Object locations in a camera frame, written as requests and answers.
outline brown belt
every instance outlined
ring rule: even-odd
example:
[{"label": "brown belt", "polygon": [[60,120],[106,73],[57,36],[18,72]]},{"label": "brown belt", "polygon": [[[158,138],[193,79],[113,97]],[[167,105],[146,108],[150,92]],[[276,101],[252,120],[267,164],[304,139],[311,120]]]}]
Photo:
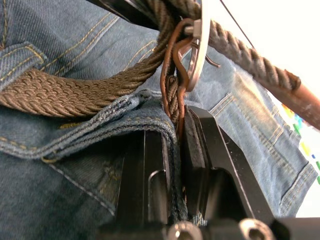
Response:
[{"label": "brown belt", "polygon": [[[180,47],[191,44],[191,38],[181,41],[179,37],[183,27],[186,24],[192,24],[191,19],[196,20],[201,17],[200,6],[192,0],[170,0],[176,7],[172,12],[162,0],[147,0],[146,2],[154,12],[160,32],[158,45],[148,58],[126,71],[101,80],[64,78],[31,68],[0,92],[0,105],[50,117],[92,116],[111,104],[116,98],[134,92],[154,74],[163,60],[164,69],[161,73],[160,86],[162,93],[166,94],[164,92],[166,86],[174,82],[173,64],[182,79],[188,76],[185,76],[186,70],[181,68],[181,63],[178,63],[177,51]],[[185,19],[175,29],[173,16],[176,14],[191,19]],[[254,49],[246,47],[243,42],[236,39],[230,32],[223,30],[214,21],[211,22],[208,44],[250,73],[257,82],[287,107],[320,129],[320,101],[297,76],[273,66],[266,58],[260,56]],[[187,81],[183,80],[178,88],[175,85],[178,95],[176,97],[179,99],[178,108],[175,109],[180,112],[184,111],[182,105]],[[165,95],[163,102],[168,116],[177,117],[177,114],[172,114],[172,109],[171,113],[168,110],[168,97]]]}]

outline jeans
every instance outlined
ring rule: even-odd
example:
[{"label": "jeans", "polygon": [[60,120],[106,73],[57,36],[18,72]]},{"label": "jeans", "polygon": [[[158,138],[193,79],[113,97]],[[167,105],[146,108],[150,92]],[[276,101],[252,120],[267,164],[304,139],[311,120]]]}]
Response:
[{"label": "jeans", "polygon": [[[158,32],[132,25],[85,0],[3,0],[0,3],[0,91],[30,67],[97,80],[152,53]],[[317,174],[298,150],[267,92],[212,48],[187,105],[208,110],[243,150],[277,217],[294,216]],[[183,64],[190,60],[190,52]],[[117,136],[162,134],[169,149],[172,212],[187,216],[179,181],[175,129],[160,100],[161,68],[135,93],[91,119],[32,115],[0,106],[0,238],[94,239],[115,215],[121,180]],[[86,149],[103,145],[103,157]]]}]

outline denim fabric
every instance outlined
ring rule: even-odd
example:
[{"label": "denim fabric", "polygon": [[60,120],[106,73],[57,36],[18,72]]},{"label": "denim fabric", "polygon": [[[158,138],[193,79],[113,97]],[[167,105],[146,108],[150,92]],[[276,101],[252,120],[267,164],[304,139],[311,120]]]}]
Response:
[{"label": "denim fabric", "polygon": [[[157,35],[85,0],[4,0],[0,90],[31,66],[74,79],[113,76],[151,54]],[[221,67],[204,65],[186,104],[210,111],[241,147],[273,213],[294,216],[317,175],[298,150],[299,137],[249,74],[212,48],[208,55]],[[1,239],[93,239],[115,212],[122,167],[112,148],[116,136],[137,130],[164,137],[172,211],[176,219],[186,217],[177,139],[159,99],[160,73],[91,119],[0,106]],[[107,156],[86,155],[96,144],[106,144]]]}]

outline blue denim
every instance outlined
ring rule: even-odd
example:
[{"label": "blue denim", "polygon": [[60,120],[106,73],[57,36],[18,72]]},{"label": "blue denim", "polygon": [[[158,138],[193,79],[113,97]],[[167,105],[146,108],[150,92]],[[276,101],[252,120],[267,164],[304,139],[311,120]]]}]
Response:
[{"label": "blue denim", "polygon": [[[151,54],[157,35],[85,0],[4,0],[0,91],[30,67],[74,79],[111,77]],[[221,67],[204,65],[186,104],[208,110],[240,146],[272,212],[294,216],[317,176],[298,150],[300,138],[247,72],[212,48],[208,55]],[[189,59],[187,53],[183,64]],[[112,144],[138,130],[165,139],[171,210],[176,220],[186,218],[177,138],[161,106],[160,73],[79,123],[0,106],[1,239],[94,239],[96,228],[115,215],[121,164]],[[82,154],[99,143],[110,156]]]}]

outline woven strap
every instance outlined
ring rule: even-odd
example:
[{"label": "woven strap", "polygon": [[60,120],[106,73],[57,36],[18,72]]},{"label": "woven strap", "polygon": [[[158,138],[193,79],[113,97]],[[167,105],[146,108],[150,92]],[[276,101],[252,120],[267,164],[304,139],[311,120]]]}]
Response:
[{"label": "woven strap", "polygon": [[[0,105],[51,117],[80,117],[94,115],[116,98],[132,93],[161,65],[176,25],[173,15],[194,20],[201,17],[200,6],[193,0],[169,1],[176,7],[175,12],[163,0],[146,1],[160,33],[153,54],[134,67],[111,78],[92,81],[54,76],[32,68],[0,92]],[[211,21],[209,46],[248,71],[288,107],[320,128],[320,102],[313,95],[305,97],[310,92],[301,87],[297,76],[273,66],[214,21]],[[310,101],[318,102],[306,106]]]}]

